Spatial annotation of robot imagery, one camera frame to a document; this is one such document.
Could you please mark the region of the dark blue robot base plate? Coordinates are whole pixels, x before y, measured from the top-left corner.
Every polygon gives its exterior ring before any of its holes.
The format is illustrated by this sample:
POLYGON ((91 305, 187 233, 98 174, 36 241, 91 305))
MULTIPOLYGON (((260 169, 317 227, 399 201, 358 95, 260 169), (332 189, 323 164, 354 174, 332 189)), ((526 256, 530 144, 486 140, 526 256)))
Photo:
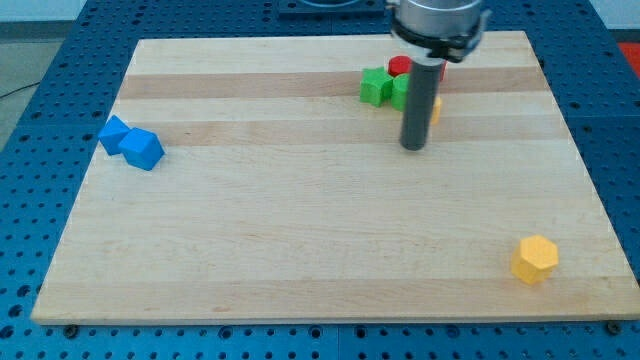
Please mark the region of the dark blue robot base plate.
POLYGON ((383 15, 386 2, 381 0, 277 0, 278 15, 383 15))

